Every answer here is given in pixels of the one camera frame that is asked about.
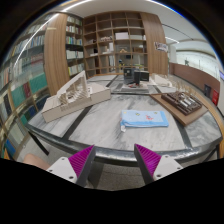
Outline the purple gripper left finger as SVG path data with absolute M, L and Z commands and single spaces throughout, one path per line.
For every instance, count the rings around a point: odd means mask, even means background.
M 65 180 L 84 187 L 96 155 L 94 146 L 89 146 L 71 157 L 60 157 L 47 171 Z

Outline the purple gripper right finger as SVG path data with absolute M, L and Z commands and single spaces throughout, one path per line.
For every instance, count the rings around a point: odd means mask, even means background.
M 134 155 L 145 184 L 150 184 L 182 169 L 169 155 L 159 155 L 139 144 L 134 145 Z

